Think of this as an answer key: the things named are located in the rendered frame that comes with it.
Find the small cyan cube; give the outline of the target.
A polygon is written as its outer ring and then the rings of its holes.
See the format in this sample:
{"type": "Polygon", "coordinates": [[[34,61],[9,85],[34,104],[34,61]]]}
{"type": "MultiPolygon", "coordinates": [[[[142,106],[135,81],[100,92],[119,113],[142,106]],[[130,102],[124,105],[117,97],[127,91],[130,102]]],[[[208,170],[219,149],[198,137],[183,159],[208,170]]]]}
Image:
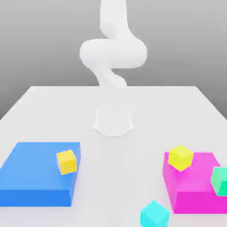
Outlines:
{"type": "Polygon", "coordinates": [[[141,210],[140,224],[142,227],[167,227],[170,212],[153,200],[141,210]]]}

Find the large magenta box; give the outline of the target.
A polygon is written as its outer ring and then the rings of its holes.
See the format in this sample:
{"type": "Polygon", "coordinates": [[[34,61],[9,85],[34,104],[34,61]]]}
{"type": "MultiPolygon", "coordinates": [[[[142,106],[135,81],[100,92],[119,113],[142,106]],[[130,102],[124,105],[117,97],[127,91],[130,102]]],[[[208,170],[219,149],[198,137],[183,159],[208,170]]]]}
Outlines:
{"type": "Polygon", "coordinates": [[[179,172],[168,164],[164,153],[163,177],[175,214],[227,214],[227,196],[218,196],[211,185],[214,167],[220,167],[213,153],[194,153],[189,168],[179,172]]]}

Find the small orange-yellow cube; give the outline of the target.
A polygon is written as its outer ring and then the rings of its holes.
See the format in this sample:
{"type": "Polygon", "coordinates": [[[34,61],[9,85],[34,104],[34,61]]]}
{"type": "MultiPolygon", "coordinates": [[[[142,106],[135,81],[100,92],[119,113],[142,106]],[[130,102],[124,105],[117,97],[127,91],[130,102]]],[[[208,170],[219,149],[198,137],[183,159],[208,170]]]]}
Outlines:
{"type": "Polygon", "coordinates": [[[56,157],[61,175],[73,173],[78,170],[77,158],[71,149],[56,153],[56,157]]]}

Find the small lemon yellow cube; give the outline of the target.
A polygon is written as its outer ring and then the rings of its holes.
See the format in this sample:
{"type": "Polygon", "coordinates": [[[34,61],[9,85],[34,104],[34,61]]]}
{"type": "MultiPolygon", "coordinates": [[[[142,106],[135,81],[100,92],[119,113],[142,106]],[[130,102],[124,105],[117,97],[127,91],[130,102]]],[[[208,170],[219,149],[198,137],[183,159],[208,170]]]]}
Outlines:
{"type": "Polygon", "coordinates": [[[188,148],[179,145],[170,150],[168,164],[181,172],[191,166],[193,154],[188,148]]]}

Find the large blue box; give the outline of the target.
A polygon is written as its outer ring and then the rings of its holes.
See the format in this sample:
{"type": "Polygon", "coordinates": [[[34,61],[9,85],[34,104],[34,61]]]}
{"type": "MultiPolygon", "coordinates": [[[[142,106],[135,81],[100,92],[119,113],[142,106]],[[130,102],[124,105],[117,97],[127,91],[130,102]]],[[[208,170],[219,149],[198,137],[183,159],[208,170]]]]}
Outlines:
{"type": "Polygon", "coordinates": [[[0,207],[70,207],[77,172],[61,175],[56,154],[79,142],[18,142],[0,167],[0,207]]]}

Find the small green cube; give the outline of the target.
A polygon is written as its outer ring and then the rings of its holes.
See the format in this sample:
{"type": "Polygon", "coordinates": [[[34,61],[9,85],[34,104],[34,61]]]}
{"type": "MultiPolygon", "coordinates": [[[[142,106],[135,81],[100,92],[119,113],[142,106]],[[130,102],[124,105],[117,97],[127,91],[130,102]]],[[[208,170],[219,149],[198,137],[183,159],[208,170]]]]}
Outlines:
{"type": "Polygon", "coordinates": [[[214,167],[211,185],[217,196],[227,196],[227,167],[214,167]]]}

